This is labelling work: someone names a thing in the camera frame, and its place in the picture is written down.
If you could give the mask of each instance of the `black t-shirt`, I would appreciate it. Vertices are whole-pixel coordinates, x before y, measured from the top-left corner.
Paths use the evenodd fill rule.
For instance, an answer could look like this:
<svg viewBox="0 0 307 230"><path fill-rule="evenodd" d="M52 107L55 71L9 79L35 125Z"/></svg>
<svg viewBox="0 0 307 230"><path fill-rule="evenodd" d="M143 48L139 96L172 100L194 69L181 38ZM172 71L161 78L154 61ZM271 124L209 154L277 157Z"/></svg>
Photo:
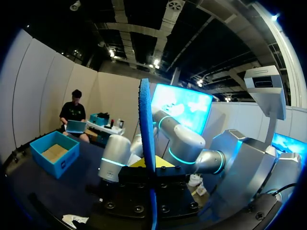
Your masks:
<svg viewBox="0 0 307 230"><path fill-rule="evenodd" d="M64 117L67 121L81 121L86 117L83 105L75 105L73 102L66 102L59 116Z"/></svg>

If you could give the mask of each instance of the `blue screen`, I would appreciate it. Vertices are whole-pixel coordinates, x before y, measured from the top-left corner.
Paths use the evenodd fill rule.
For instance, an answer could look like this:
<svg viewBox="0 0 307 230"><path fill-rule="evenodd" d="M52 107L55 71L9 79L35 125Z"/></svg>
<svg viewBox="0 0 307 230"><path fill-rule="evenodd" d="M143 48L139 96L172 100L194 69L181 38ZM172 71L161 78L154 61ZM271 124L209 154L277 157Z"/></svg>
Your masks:
<svg viewBox="0 0 307 230"><path fill-rule="evenodd" d="M307 143L275 133L272 141L272 146L274 146L279 153L296 152L300 154L302 162L305 162L307 154Z"/></svg>
<svg viewBox="0 0 307 230"><path fill-rule="evenodd" d="M152 105L174 117L185 127L202 134L212 104L212 95L157 84L153 96Z"/></svg>

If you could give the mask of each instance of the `white table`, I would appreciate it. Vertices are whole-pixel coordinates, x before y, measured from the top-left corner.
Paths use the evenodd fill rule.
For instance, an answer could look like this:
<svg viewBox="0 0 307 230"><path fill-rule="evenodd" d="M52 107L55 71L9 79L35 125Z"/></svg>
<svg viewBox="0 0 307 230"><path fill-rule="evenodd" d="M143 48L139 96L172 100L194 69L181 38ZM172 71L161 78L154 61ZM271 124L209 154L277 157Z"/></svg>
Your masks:
<svg viewBox="0 0 307 230"><path fill-rule="evenodd" d="M116 126L113 126L111 129L109 129L109 128L105 128L105 126L98 126L98 125L96 125L92 122L89 122L89 121L87 121L87 125L89 127L92 127L92 128L97 129L99 131L103 131L103 132L108 133L108 134L117 134L117 135L121 135L121 136L125 133L125 130L126 130L125 128L118 128Z"/></svg>

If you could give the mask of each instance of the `person's hair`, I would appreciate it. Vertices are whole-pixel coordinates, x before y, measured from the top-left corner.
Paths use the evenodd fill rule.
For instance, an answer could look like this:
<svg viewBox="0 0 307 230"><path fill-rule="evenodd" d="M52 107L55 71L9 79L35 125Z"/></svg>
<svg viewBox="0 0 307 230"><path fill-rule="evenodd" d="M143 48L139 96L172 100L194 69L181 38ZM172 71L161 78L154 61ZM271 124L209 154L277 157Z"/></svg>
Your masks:
<svg viewBox="0 0 307 230"><path fill-rule="evenodd" d="M74 92L71 93L74 98L81 98L82 97L82 92L80 90L75 90Z"/></svg>

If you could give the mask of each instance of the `ceiling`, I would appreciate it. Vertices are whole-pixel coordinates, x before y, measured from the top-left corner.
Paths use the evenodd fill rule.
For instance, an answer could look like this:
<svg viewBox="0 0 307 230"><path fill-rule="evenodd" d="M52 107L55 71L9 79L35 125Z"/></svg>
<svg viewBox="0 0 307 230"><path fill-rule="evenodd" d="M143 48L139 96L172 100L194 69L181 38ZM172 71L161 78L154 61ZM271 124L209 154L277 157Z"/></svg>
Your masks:
<svg viewBox="0 0 307 230"><path fill-rule="evenodd" d="M290 104L283 57L269 29L246 7L250 0L81 0L77 11L70 11L74 2L57 0L44 12L32 10L23 26L96 70L112 60L171 80L179 68L180 86L222 101L253 101L244 85L245 71L274 64L283 74ZM150 67L155 59L159 69Z"/></svg>

